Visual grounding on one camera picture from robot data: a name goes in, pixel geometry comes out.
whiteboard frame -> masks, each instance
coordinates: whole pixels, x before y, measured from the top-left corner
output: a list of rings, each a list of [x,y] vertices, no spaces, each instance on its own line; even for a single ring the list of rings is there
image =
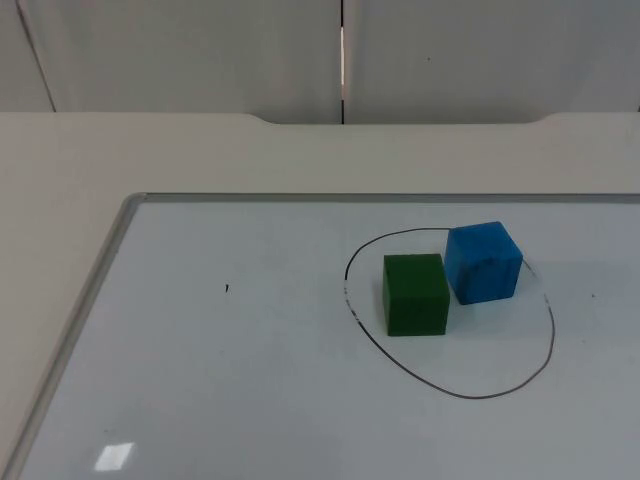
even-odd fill
[[[344,202],[344,203],[614,203],[638,204],[640,194],[216,194],[135,193],[122,203],[64,325],[22,424],[1,480],[17,480],[64,375],[84,325],[138,207],[143,203]]]

white table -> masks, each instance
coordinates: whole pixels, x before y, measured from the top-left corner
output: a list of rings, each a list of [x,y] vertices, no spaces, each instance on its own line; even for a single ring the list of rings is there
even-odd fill
[[[640,116],[275,126],[244,115],[0,115],[0,465],[134,192],[638,193]]]

black marker circle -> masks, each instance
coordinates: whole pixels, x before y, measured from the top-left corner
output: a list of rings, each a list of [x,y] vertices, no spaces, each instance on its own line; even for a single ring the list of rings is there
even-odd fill
[[[542,294],[542,298],[544,299],[545,305],[547,307],[547,312],[549,313],[549,320],[551,322],[551,337],[549,338],[549,348],[547,350],[547,355],[546,355],[544,361],[529,377],[526,378],[526,380],[524,380],[523,382],[519,383],[515,387],[511,387],[511,388],[509,388],[507,390],[502,390],[500,392],[490,393],[490,394],[487,394],[487,395],[465,395],[465,394],[462,394],[462,393],[454,392],[452,390],[446,389],[445,387],[443,387],[441,385],[437,385],[437,384],[433,383],[432,381],[430,381],[427,378],[424,378],[424,377],[418,375],[416,372],[411,370],[409,367],[404,365],[402,362],[397,360],[393,355],[391,355],[389,352],[387,352],[387,350],[385,350],[385,348],[382,345],[380,345],[376,341],[375,338],[373,338],[373,335],[371,335],[371,333],[369,333],[369,330],[367,330],[367,327],[365,327],[363,325],[363,323],[360,321],[360,318],[358,318],[358,314],[356,313],[354,308],[351,306],[351,300],[349,299],[349,288],[348,288],[349,270],[351,269],[351,265],[353,264],[353,261],[360,254],[360,252],[362,252],[362,250],[364,250],[369,245],[377,242],[378,240],[382,240],[383,238],[387,238],[387,237],[393,237],[393,236],[396,236],[396,235],[402,235],[404,233],[410,233],[410,232],[448,232],[449,230],[451,230],[451,228],[444,228],[444,227],[409,228],[407,230],[398,230],[396,232],[385,233],[384,235],[380,235],[380,236],[378,236],[378,237],[376,237],[376,238],[374,238],[372,240],[369,240],[368,242],[360,245],[360,247],[358,247],[358,249],[353,253],[353,255],[351,255],[351,258],[349,259],[349,262],[347,262],[347,266],[346,266],[346,268],[344,270],[344,299],[345,299],[345,302],[347,303],[347,307],[349,308],[349,311],[351,312],[351,315],[353,316],[355,321],[358,323],[358,326],[362,329],[362,331],[367,336],[367,338],[371,341],[371,343],[373,343],[378,348],[378,350],[380,350],[397,367],[399,367],[401,370],[403,370],[404,372],[406,372],[409,375],[411,375],[413,378],[415,378],[419,382],[422,382],[425,385],[427,385],[427,386],[429,386],[431,388],[434,388],[434,389],[438,390],[439,392],[442,392],[442,393],[444,393],[446,395],[450,395],[450,396],[456,397],[456,398],[462,398],[462,399],[465,399],[465,400],[487,400],[489,398],[497,398],[497,397],[502,397],[504,395],[508,395],[508,394],[513,393],[513,392],[515,392],[517,390],[520,390],[521,388],[524,388],[529,383],[531,383],[531,381],[534,378],[536,378],[538,375],[540,375],[540,373],[542,373],[542,371],[545,368],[547,368],[547,365],[549,365],[549,362],[551,361],[551,356],[553,355],[553,347],[555,345],[555,340],[556,340],[556,322],[555,322],[555,318],[553,316],[553,310],[551,309],[551,304],[549,303],[549,297],[547,296],[546,293]],[[531,274],[534,277],[537,278],[535,272],[533,271],[533,269],[531,268],[529,263],[527,263],[526,260],[523,260],[522,263],[524,263],[524,265],[527,268],[527,270],[529,270],[529,272],[531,272]]]

cube face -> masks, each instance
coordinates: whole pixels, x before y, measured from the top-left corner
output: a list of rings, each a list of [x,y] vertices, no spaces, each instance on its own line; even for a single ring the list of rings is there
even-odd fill
[[[449,301],[440,255],[384,257],[383,303],[390,336],[443,335]]]
[[[500,222],[449,231],[444,268],[462,305],[512,297],[522,253]]]

white wall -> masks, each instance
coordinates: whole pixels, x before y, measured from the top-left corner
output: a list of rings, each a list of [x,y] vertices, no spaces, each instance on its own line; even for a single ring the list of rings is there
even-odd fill
[[[349,123],[636,111],[637,0],[345,0]]]
[[[340,121],[339,0],[20,0],[58,111]]]
[[[14,0],[0,0],[0,112],[51,111]]]

